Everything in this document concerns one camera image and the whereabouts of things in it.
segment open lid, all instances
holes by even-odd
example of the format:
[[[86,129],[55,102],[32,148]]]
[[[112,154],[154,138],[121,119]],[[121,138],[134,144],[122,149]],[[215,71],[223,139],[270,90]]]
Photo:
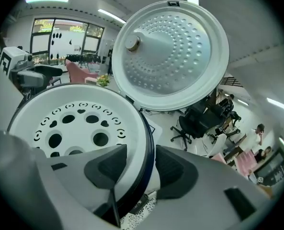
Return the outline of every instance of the open lid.
[[[207,96],[228,61],[226,33],[211,13],[186,1],[161,1],[124,24],[112,66],[121,93],[136,106],[169,111]]]

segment ceiling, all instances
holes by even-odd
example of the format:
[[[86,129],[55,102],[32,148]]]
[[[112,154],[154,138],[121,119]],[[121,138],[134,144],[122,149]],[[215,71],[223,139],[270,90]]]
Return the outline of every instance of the ceiling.
[[[136,11],[156,1],[160,0],[70,0],[68,7],[101,16],[120,28],[121,23],[100,15],[97,10],[101,8],[127,20]],[[230,47],[229,73],[245,87],[252,101],[276,116],[284,126],[284,111],[281,113],[264,102],[266,97],[272,97],[284,103],[284,74],[280,74],[284,71],[284,63],[280,65],[284,56],[275,51],[284,47],[284,33],[275,16],[263,0],[200,0],[200,5],[210,11],[226,31]],[[30,9],[30,5],[24,2],[19,6],[23,11]],[[260,55],[265,58],[262,64]]]
[[[101,8],[127,20],[136,11],[157,1],[160,0],[69,0],[67,6],[94,14]],[[230,62],[284,44],[280,25],[262,0],[200,0],[200,5],[223,25],[229,39]],[[21,8],[27,10],[30,5],[21,3]]]

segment pink cushion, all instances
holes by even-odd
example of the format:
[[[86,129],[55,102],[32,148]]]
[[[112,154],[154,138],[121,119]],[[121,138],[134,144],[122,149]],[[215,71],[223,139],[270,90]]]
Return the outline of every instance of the pink cushion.
[[[70,82],[72,83],[84,83],[85,78],[97,78],[97,73],[89,73],[87,69],[81,69],[75,63],[70,60],[65,61],[67,71],[69,73]]]

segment person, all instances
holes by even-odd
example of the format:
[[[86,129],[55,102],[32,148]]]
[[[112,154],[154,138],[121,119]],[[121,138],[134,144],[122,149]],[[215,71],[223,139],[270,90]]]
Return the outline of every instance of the person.
[[[112,74],[112,53],[113,53],[113,49],[109,52],[110,61],[109,61],[108,75]]]
[[[237,146],[235,148],[231,147],[223,151],[224,154],[230,152],[227,156],[225,156],[225,161],[228,161],[237,153],[241,154],[244,151],[249,151],[257,145],[262,146],[263,133],[264,124],[259,124],[256,129],[251,129],[237,142]]]
[[[228,117],[231,111],[233,110],[233,102],[232,100],[234,99],[234,95],[231,94],[228,96],[228,98],[222,100],[219,105],[224,109],[223,114]]]
[[[257,163],[261,162],[262,160],[264,160],[267,156],[267,154],[269,154],[271,152],[272,148],[271,147],[267,147],[265,150],[259,149],[259,151],[257,153],[255,153],[255,160]]]

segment lid hinge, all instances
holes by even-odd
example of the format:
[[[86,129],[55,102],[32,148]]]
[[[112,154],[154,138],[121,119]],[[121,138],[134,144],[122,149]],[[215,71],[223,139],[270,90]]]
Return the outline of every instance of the lid hinge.
[[[141,111],[141,110],[142,110],[140,103],[138,103],[138,102],[132,100],[128,95],[125,95],[124,97],[125,97],[138,111]]]
[[[179,1],[168,1],[167,4],[169,6],[180,7]]]

